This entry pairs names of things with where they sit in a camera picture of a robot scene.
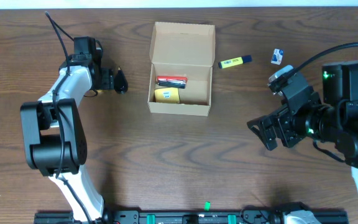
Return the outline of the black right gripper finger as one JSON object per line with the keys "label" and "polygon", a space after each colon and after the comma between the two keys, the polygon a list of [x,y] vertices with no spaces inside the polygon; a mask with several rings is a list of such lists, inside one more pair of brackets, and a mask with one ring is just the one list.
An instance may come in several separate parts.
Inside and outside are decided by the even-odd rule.
{"label": "black right gripper finger", "polygon": [[255,119],[248,121],[248,128],[261,140],[265,148],[269,151],[272,151],[277,147],[276,133],[273,128],[264,129],[263,126],[260,126],[260,131],[253,128],[255,124]]}
{"label": "black right gripper finger", "polygon": [[280,116],[278,114],[269,114],[258,117],[255,119],[255,124],[253,128],[260,131],[260,126],[263,126],[264,129],[273,128],[274,130],[279,130],[278,118]]}

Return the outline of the yellow sticky note pad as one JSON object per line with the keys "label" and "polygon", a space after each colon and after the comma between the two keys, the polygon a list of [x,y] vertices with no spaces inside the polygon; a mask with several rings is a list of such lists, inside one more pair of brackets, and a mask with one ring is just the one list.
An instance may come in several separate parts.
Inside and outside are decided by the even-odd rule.
{"label": "yellow sticky note pad", "polygon": [[155,101],[157,103],[179,104],[180,96],[177,88],[159,88],[154,91]]}

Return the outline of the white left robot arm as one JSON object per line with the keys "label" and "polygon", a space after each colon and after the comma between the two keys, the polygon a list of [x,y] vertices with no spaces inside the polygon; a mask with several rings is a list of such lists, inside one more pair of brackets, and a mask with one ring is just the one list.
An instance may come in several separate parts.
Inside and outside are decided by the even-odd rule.
{"label": "white left robot arm", "polygon": [[20,108],[25,159],[62,191],[69,212],[39,212],[34,223],[113,223],[103,196],[94,187],[85,162],[87,143],[78,106],[90,90],[111,78],[101,68],[103,48],[92,37],[75,37],[74,53],[58,70],[51,89]]}

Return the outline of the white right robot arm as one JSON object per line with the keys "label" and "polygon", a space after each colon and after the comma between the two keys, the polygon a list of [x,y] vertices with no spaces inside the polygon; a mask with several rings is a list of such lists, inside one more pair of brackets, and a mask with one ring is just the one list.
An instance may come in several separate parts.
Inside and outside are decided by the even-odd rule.
{"label": "white right robot arm", "polygon": [[358,61],[328,63],[321,71],[323,95],[306,81],[299,68],[287,65],[274,73],[268,87],[282,96],[281,107],[247,122],[248,128],[269,150],[277,140],[291,148],[304,138],[331,142],[343,157],[321,152],[351,167],[358,192]]}

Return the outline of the black teardrop tape dispenser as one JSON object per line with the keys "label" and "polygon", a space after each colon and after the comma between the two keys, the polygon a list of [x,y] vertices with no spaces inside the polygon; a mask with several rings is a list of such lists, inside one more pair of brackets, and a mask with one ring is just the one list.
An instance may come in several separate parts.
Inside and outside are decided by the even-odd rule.
{"label": "black teardrop tape dispenser", "polygon": [[118,67],[117,74],[114,77],[114,90],[119,94],[124,94],[128,91],[128,82],[121,67]]}

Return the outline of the red black stapler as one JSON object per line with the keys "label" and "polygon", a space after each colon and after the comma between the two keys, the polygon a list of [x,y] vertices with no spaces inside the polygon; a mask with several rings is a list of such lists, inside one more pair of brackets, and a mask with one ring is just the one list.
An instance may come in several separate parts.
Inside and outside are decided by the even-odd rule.
{"label": "red black stapler", "polygon": [[169,88],[185,89],[188,82],[187,77],[158,76],[157,84]]}

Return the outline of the small white blue eraser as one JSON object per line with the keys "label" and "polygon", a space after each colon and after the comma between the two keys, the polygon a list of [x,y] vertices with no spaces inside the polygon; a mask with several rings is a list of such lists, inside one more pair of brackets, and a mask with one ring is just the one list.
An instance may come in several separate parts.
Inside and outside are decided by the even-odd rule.
{"label": "small white blue eraser", "polygon": [[274,49],[270,63],[280,65],[283,60],[283,53],[284,51],[281,49]]}

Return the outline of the yellow highlighter with blue cap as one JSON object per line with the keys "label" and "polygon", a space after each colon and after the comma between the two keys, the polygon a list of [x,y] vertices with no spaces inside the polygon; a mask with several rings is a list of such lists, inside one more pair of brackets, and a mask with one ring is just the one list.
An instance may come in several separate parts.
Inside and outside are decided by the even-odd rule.
{"label": "yellow highlighter with blue cap", "polygon": [[249,63],[251,61],[252,61],[251,55],[244,55],[241,57],[236,57],[236,58],[220,61],[218,63],[218,67],[221,69],[224,69],[224,68],[234,67],[237,65],[242,65],[244,63]]}

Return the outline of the open cardboard box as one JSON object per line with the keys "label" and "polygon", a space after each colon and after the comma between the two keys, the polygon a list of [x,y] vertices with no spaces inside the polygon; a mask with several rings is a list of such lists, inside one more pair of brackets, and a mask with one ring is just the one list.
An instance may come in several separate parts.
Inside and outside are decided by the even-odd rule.
{"label": "open cardboard box", "polygon": [[[156,22],[150,43],[150,84],[147,104],[152,113],[207,116],[211,109],[216,31],[214,25]],[[178,89],[180,102],[157,103],[158,76],[187,77]]]}

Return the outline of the small green clip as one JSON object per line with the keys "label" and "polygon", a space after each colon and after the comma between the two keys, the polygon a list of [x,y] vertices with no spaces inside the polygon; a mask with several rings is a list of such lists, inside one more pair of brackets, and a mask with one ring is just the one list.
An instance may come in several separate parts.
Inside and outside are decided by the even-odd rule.
{"label": "small green clip", "polygon": [[210,206],[211,206],[211,203],[210,203],[210,202],[205,202],[205,204],[204,204],[204,210],[205,210],[206,212],[208,212],[209,209],[210,209]]}

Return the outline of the black mounting rail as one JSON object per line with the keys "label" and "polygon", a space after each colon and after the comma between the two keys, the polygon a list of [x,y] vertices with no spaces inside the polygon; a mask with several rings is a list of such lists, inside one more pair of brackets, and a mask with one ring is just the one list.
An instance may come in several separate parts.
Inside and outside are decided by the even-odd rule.
{"label": "black mounting rail", "polygon": [[341,209],[311,209],[301,202],[273,208],[249,206],[241,211],[209,212],[140,212],[137,210],[107,211],[94,223],[112,224],[348,224],[347,212]]}

